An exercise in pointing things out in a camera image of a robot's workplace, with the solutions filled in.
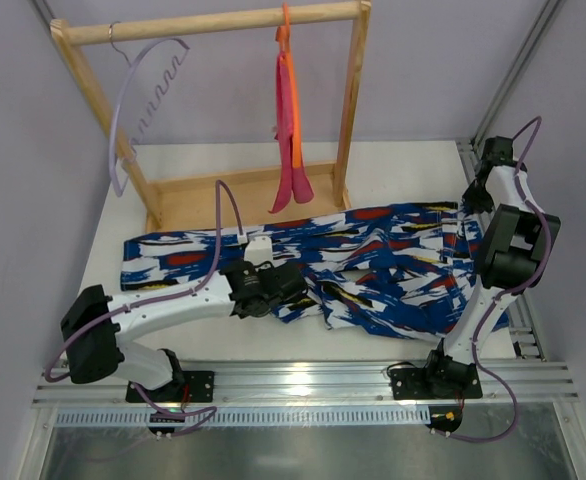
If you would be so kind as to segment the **blue white red patterned trousers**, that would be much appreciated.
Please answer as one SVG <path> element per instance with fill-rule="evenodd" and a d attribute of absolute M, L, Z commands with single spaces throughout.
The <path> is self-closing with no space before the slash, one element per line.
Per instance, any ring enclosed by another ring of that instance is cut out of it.
<path fill-rule="evenodd" d="M 482 240 L 455 202 L 399 203 L 244 227 L 272 241 L 273 263 L 295 265 L 308 290 L 276 308 L 285 324 L 321 315 L 327 329 L 437 341 L 470 300 Z"/>

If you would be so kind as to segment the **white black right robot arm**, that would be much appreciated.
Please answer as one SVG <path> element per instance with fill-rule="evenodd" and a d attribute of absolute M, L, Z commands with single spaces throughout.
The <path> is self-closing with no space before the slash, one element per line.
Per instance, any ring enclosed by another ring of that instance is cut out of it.
<path fill-rule="evenodd" d="M 479 354 L 498 320 L 516 298 L 540 280 L 561 221 L 546 214 L 527 183 L 514 141 L 492 137 L 463 195 L 474 213 L 490 213 L 474 255 L 476 282 L 461 318 L 422 370 L 426 391 L 435 398 L 461 399 L 479 388 Z"/>

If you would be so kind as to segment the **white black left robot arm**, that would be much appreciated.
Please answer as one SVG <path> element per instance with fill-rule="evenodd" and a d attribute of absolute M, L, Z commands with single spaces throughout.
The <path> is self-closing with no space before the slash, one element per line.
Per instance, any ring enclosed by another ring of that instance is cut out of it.
<path fill-rule="evenodd" d="M 131 403 L 177 402 L 195 390 L 189 374 L 173 351 L 138 338 L 191 321 L 264 317 L 306 291 L 296 265 L 245 260 L 163 289 L 109 296 L 100 285 L 87 287 L 61 321 L 70 380 L 84 385 L 115 376 L 128 382 Z"/>

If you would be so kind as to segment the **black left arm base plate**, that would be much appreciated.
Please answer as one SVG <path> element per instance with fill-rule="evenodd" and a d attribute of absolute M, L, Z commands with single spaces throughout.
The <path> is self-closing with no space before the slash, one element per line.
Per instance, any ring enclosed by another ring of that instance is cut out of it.
<path fill-rule="evenodd" d="M 139 385 L 154 403 L 211 403 L 215 372 L 177 367 L 176 371 L 142 377 Z"/>

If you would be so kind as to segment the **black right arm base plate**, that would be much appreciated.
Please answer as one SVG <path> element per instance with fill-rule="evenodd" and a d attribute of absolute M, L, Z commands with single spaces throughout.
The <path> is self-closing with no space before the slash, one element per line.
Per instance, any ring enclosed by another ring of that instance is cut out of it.
<path fill-rule="evenodd" d="M 408 364 L 386 369 L 395 400 L 480 399 L 483 391 L 474 364 L 464 365 L 460 372 L 428 371 Z"/>

